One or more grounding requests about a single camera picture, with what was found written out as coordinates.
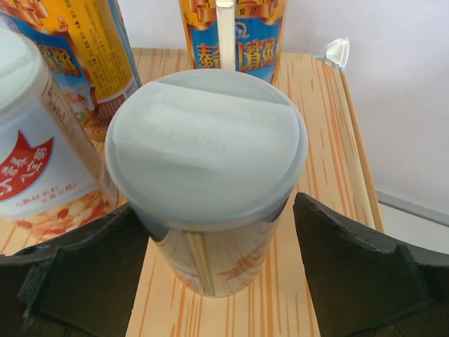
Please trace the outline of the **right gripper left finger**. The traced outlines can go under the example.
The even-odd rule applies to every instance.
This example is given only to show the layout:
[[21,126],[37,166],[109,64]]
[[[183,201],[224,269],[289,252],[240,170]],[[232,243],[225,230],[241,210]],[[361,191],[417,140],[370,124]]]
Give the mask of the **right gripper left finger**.
[[125,336],[148,241],[124,204],[1,256],[1,335]]

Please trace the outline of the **pink red porridge can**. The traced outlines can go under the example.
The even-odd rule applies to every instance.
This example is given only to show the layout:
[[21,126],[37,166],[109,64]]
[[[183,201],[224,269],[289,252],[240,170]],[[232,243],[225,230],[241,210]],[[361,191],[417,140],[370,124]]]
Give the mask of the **pink red porridge can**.
[[119,191],[36,44],[1,31],[1,221],[48,240],[113,211]]

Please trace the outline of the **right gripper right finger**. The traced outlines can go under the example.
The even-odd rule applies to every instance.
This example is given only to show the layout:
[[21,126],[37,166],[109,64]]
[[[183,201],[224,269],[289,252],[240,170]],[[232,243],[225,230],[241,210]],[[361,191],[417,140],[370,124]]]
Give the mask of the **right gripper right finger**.
[[293,206],[322,336],[447,336],[448,256],[394,239],[300,192]]

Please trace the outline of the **pink porridge can clear lid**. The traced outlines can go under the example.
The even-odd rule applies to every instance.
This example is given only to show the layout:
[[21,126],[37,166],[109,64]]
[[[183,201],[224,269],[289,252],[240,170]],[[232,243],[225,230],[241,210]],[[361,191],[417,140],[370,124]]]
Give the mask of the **pink porridge can clear lid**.
[[218,298],[254,280],[307,148],[286,94],[248,74],[205,69],[134,92],[109,125],[105,159],[174,274]]

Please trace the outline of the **yellow porridge can with spoon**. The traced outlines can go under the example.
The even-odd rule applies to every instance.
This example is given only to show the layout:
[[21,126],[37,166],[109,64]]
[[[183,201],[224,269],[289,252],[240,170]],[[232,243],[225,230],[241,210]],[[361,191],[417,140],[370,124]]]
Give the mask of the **yellow porridge can with spoon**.
[[278,75],[288,2],[183,0],[187,51],[196,69],[243,72],[273,84]]

